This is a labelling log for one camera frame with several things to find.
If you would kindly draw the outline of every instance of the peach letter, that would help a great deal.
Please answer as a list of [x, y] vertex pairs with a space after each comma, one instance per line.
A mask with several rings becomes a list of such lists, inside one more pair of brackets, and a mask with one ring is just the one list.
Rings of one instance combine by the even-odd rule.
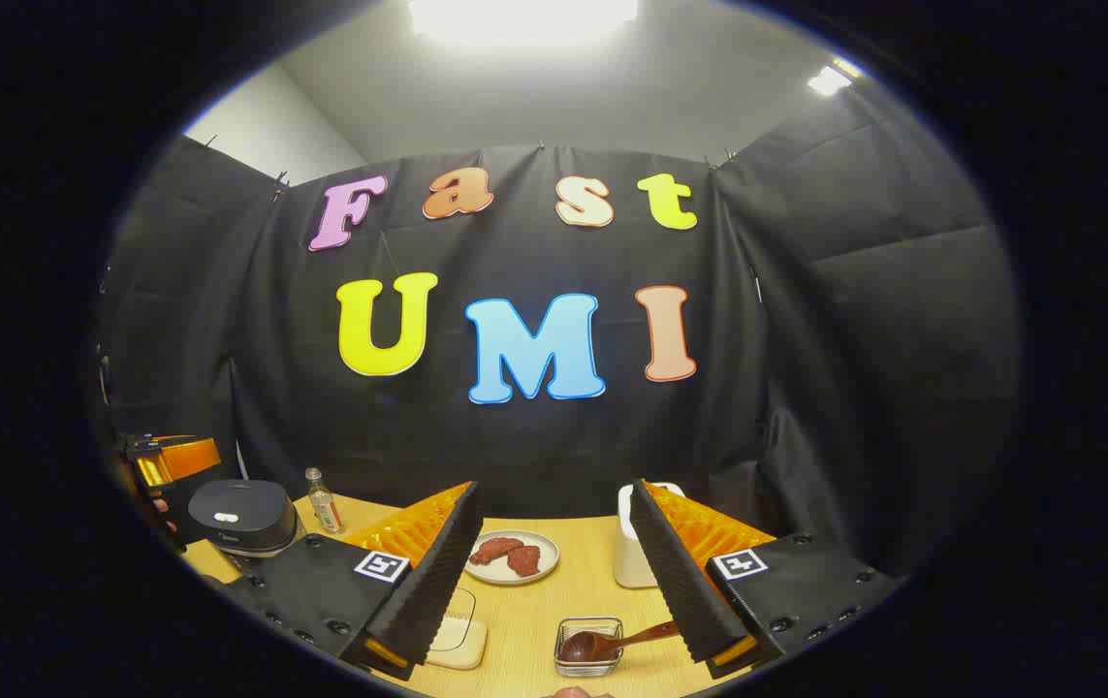
[[565, 176], [554, 191], [562, 199], [554, 208], [567, 225], [602, 227], [615, 219], [615, 207], [606, 202], [609, 187], [599, 178]]
[[445, 218], [454, 214], [483, 212], [492, 204], [489, 194], [489, 173], [480, 167], [463, 167], [451, 171], [429, 185], [432, 195], [424, 202], [424, 217]]
[[677, 286], [647, 286], [635, 291], [635, 300], [647, 310], [647, 329], [653, 341], [653, 360], [644, 369], [647, 380], [666, 383], [696, 372], [687, 358], [683, 332], [683, 301], [687, 291]]

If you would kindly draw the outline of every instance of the black backdrop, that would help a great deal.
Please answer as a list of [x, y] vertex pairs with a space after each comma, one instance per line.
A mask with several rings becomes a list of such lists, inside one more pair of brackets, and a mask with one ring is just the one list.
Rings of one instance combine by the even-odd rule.
[[[485, 168], [494, 202], [429, 220], [430, 182], [456, 167]], [[653, 220], [635, 183], [658, 173], [691, 187], [680, 205], [694, 228]], [[479, 480], [489, 516], [603, 516], [630, 478], [671, 480], [771, 533], [823, 532], [906, 573], [974, 509], [1013, 423], [1018, 319], [996, 226], [937, 137], [868, 80], [718, 168], [493, 146], [275, 196], [265, 176], [184, 138], [156, 174], [114, 255], [131, 283], [112, 270], [106, 295], [122, 308], [105, 331], [115, 422], [213, 433], [224, 452], [237, 439], [249, 476], [293, 499], [317, 465], [337, 492], [387, 504]], [[560, 220], [554, 185], [572, 174], [611, 187], [609, 225]], [[377, 175], [389, 186], [350, 243], [309, 252], [324, 192]], [[337, 349], [337, 287], [381, 281], [372, 336], [389, 346], [392, 283], [411, 273], [439, 278], [422, 358], [398, 376], [356, 374]], [[653, 284], [689, 291], [697, 370], [673, 383], [644, 376], [649, 328], [634, 291]], [[535, 330], [572, 291], [598, 299], [606, 392], [470, 402], [465, 306], [506, 298]]]

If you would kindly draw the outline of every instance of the black rice cooker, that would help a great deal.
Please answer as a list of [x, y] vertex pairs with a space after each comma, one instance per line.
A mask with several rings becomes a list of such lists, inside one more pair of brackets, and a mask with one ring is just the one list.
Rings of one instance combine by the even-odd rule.
[[276, 482], [206, 482], [191, 495], [187, 511], [205, 527], [208, 542], [243, 574], [305, 535], [287, 491]]

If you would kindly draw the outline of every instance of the letter m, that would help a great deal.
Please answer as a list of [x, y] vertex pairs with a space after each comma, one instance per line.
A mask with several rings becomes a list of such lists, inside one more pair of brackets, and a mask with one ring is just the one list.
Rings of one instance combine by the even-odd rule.
[[532, 336], [515, 307], [504, 298], [478, 300], [464, 314], [476, 326], [476, 383], [469, 399], [479, 406], [510, 400], [513, 390], [501, 380], [505, 363], [510, 376], [529, 400], [540, 392], [550, 361], [554, 380], [550, 398], [596, 398], [606, 381], [593, 365], [593, 310], [597, 299], [585, 292], [567, 292], [551, 301], [536, 335]]

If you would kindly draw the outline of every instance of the hand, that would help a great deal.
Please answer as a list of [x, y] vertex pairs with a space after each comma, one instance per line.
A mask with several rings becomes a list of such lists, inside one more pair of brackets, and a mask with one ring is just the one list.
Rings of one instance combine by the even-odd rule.
[[[153, 496], [153, 505], [158, 513], [164, 514], [170, 511], [170, 504], [166, 504], [165, 500], [160, 497], [162, 496], [162, 493], [154, 492]], [[166, 522], [166, 526], [170, 527], [170, 533], [178, 533], [178, 526], [174, 525], [174, 522]]]

